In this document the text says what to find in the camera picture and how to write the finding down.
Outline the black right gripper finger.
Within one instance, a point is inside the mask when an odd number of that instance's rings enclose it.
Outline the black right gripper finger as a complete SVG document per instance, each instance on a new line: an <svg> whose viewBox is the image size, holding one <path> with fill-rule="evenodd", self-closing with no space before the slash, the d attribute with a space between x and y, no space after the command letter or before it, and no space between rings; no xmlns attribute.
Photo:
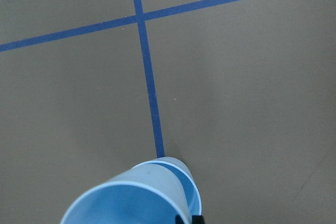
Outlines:
<svg viewBox="0 0 336 224"><path fill-rule="evenodd" d="M204 217L202 215L192 215L192 224L204 224Z"/></svg>

